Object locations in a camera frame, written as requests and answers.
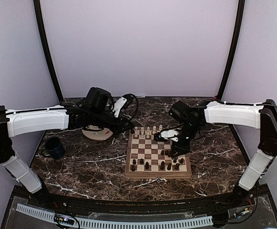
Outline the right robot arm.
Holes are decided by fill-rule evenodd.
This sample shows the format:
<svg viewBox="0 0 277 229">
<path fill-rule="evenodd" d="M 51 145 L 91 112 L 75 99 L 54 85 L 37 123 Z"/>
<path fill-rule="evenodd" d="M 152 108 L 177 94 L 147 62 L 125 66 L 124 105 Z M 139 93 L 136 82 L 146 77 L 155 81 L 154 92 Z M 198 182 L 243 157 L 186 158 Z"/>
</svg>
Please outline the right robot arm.
<svg viewBox="0 0 277 229">
<path fill-rule="evenodd" d="M 205 124 L 228 124 L 236 128 L 245 150 L 250 152 L 249 164 L 239 179 L 237 189 L 229 197 L 233 207 L 247 200 L 247 192 L 266 173 L 277 157 L 277 104 L 272 99 L 262 103 L 229 103 L 205 100 L 193 106 L 182 101 L 172 105 L 169 115 L 178 126 L 161 130 L 154 139 L 172 141 L 172 157 L 184 155 L 191 150 L 191 141 Z"/>
</svg>

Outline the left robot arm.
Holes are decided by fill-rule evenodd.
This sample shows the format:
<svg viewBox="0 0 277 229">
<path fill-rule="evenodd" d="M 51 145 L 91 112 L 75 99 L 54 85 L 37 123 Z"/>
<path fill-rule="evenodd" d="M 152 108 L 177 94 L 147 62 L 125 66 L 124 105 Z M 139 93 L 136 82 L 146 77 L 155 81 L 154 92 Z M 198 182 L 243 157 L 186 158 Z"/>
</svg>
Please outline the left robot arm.
<svg viewBox="0 0 277 229">
<path fill-rule="evenodd" d="M 131 103 L 138 107 L 134 94 L 122 95 L 114 100 L 105 89 L 92 87 L 78 102 L 45 108 L 14 110 L 0 106 L 0 165 L 34 194 L 34 200 L 43 208 L 53 204 L 42 179 L 31 170 L 13 147 L 13 138 L 47 130 L 87 129 L 95 126 L 108 129 L 114 135 L 132 130 L 132 118 L 122 114 Z"/>
</svg>

